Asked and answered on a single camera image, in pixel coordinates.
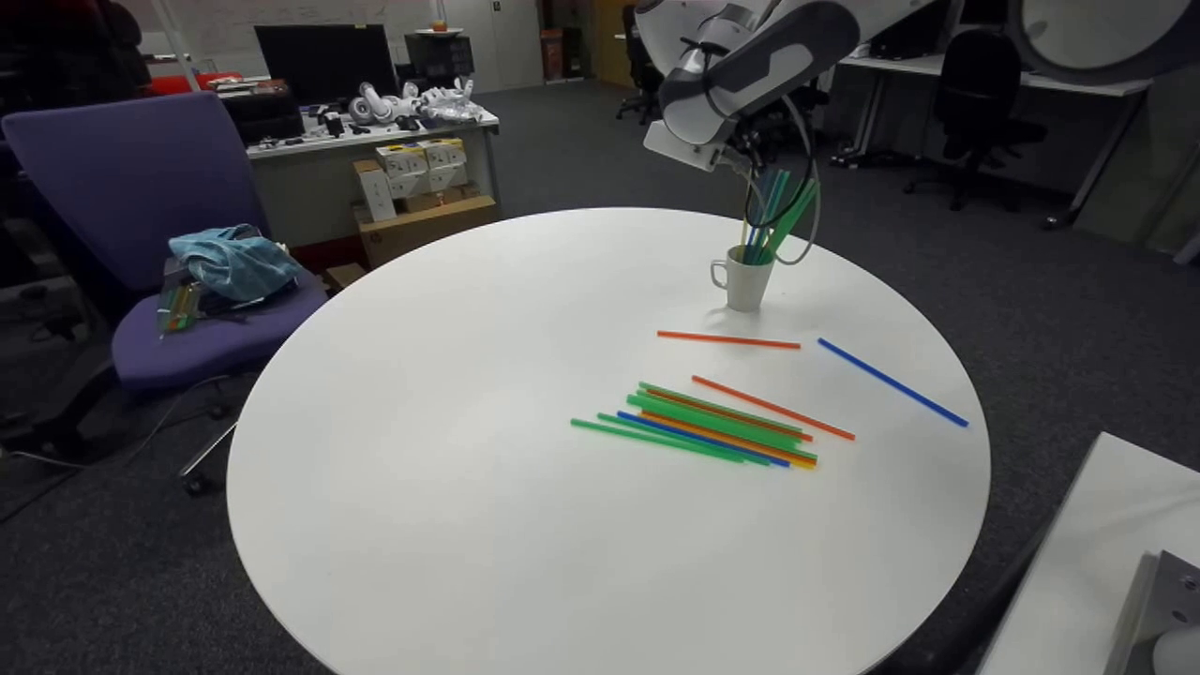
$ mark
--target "blue cloth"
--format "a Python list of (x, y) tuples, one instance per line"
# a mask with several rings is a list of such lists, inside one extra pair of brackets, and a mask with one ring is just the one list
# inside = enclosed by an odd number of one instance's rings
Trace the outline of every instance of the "blue cloth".
[(293, 254), (250, 227), (184, 234), (170, 249), (206, 293), (241, 309), (270, 302), (295, 275)]

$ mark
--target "blue straw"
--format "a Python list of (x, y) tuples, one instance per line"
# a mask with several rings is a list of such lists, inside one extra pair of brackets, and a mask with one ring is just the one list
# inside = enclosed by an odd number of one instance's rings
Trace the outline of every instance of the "blue straw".
[(938, 400), (929, 400), (929, 399), (924, 399), (918, 390), (905, 387), (901, 378), (894, 378), (894, 377), (876, 370), (875, 363), (860, 362), (856, 353), (846, 353), (846, 348), (840, 348), (840, 344), (831, 344), (831, 340), (825, 340), (825, 339), (819, 339), (819, 344), (820, 344), (820, 348), (829, 348), (829, 353), (838, 353), (838, 357), (844, 357), (846, 363), (856, 363), (860, 370), (875, 377), (876, 383), (886, 383), (886, 387), (894, 387), (894, 390), (906, 393), (911, 400), (918, 400), (918, 407), (935, 410), (935, 412), (938, 412), (938, 418), (944, 418), (950, 424), (966, 428), (966, 419), (963, 419), (963, 418), (955, 418), (955, 412), (943, 410)]
[(783, 464), (789, 468), (789, 460), (778, 460), (778, 457), (765, 457), (765, 455), (748, 455), (738, 447), (724, 447), (724, 444), (714, 444), (704, 437), (665, 428), (665, 424), (654, 424), (654, 419), (640, 419), (640, 418), (630, 418), (630, 412), (615, 412), (615, 418), (625, 419), (625, 424), (639, 424), (639, 428), (654, 428), (654, 433), (665, 433), (665, 437), (678, 437), (678, 440), (691, 440), (691, 444), (704, 444), (704, 447), (721, 447), (721, 449), (743, 455), (748, 460), (756, 460), (756, 464)]

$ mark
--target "orange straw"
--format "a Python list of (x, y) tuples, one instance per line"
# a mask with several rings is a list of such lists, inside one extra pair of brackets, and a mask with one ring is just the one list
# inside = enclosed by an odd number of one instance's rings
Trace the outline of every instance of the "orange straw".
[(761, 340), (761, 339), (736, 339), (736, 333), (681, 333), (681, 330), (659, 330), (659, 339), (671, 339), (671, 340), (718, 340), (718, 344), (761, 344), (761, 348), (789, 348), (789, 353), (799, 353), (799, 340)]
[(761, 400), (761, 399), (754, 399), (754, 393), (748, 393), (748, 390), (736, 390), (736, 387), (724, 387), (724, 383), (714, 383), (714, 378), (703, 378), (703, 377), (691, 377), (691, 383), (708, 387), (708, 390), (721, 390), (721, 393), (738, 399), (738, 400), (748, 400), (748, 407), (756, 407), (756, 410), (780, 412), (780, 418), (789, 418), (789, 419), (799, 419), (799, 424), (810, 424), (810, 428), (820, 428), (820, 433), (829, 433), (829, 437), (840, 437), (840, 440), (856, 444), (856, 437), (853, 437), (853, 433), (844, 433), (844, 428), (831, 428), (831, 424), (814, 419), (814, 418), (801, 418), (801, 412), (795, 412), (795, 410), (783, 410), (783, 407)]
[(736, 437), (718, 437), (708, 428), (691, 428), (691, 424), (678, 424), (678, 419), (668, 419), (668, 418), (654, 418), (654, 412), (640, 412), (640, 419), (659, 424), (659, 428), (675, 428), (675, 433), (685, 433), (685, 437), (703, 437), (703, 440), (714, 440), (714, 444), (724, 444), (724, 447), (738, 447), (748, 455), (778, 457), (778, 460), (789, 460), (789, 464), (799, 464), (799, 468), (819, 468), (819, 457), (805, 457), (805, 455), (783, 455), (783, 449), (771, 449), (771, 447), (743, 444)]

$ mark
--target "office chair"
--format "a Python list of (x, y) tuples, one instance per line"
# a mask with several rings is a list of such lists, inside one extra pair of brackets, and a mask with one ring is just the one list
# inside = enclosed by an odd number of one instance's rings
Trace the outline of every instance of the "office chair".
[(635, 5), (623, 9), (623, 32), (625, 32), (625, 57), (630, 57), (630, 79), (635, 95), (623, 100), (615, 120), (625, 120), (625, 113), (639, 113), (639, 124), (644, 127), (650, 120), (659, 115), (659, 99), (655, 89), (665, 88), (665, 77), (654, 67), (644, 42), (635, 23)]
[[(323, 309), (323, 282), (295, 269), (295, 289), (268, 309), (206, 320), (186, 333), (158, 330), (170, 235), (236, 220), (268, 228), (250, 164), (219, 99), (181, 95), (14, 113), (5, 120), (5, 137), (21, 178), (51, 208), (66, 235), (75, 235), (125, 293), (139, 295), (111, 330), (109, 363), (95, 370), (83, 400), (51, 419), (51, 433), (80, 428), (111, 383), (134, 393), (160, 393), (230, 377), (244, 363), (263, 363)], [(45, 444), (45, 437), (50, 433), (35, 433), (6, 444), (35, 447)]]
[(950, 208), (963, 212), (966, 193), (998, 193), (983, 164), (998, 164), (998, 149), (1040, 143), (1045, 127), (1011, 120), (1020, 95), (1020, 52), (1006, 34), (963, 32), (950, 42), (935, 115), (944, 133), (944, 159), (961, 162), (938, 178), (918, 178), (905, 193), (950, 187)]

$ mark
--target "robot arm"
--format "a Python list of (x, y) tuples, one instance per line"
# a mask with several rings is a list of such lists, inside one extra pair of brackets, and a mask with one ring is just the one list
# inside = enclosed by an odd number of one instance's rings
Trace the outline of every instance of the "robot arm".
[[(840, 65), (929, 0), (639, 0), (665, 72), (644, 148), (714, 170), (738, 120)], [(1058, 79), (1149, 79), (1200, 62), (1196, 0), (1008, 0), (1029, 65)]]

